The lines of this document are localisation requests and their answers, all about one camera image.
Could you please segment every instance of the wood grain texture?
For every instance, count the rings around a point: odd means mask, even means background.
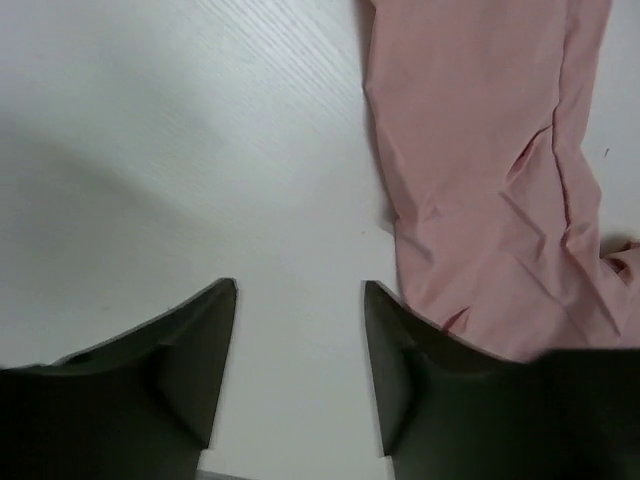
[[[55,360],[233,276],[201,469],[386,478],[361,281],[393,285],[395,267],[359,9],[1,3],[0,363]]]

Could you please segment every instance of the fabric fold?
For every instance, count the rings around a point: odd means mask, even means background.
[[[512,360],[640,344],[640,253],[599,257],[580,149],[611,0],[374,4],[366,89],[408,305]]]

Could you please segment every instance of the dark green plastic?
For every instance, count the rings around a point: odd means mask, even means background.
[[[380,431],[396,480],[640,478],[640,352],[494,358],[380,285],[365,289]]]
[[[193,480],[209,445],[237,289],[53,366],[0,371],[0,478]]]

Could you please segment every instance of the white surface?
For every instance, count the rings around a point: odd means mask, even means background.
[[[234,276],[202,467],[387,477],[360,281],[393,286],[395,267],[358,1],[0,0],[0,363],[55,360]],[[640,227],[639,23],[618,0],[585,142],[607,232]]]

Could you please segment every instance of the pink garment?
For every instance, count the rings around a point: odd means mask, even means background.
[[[581,151],[610,0],[375,0],[367,92],[403,295],[512,360],[640,345]]]

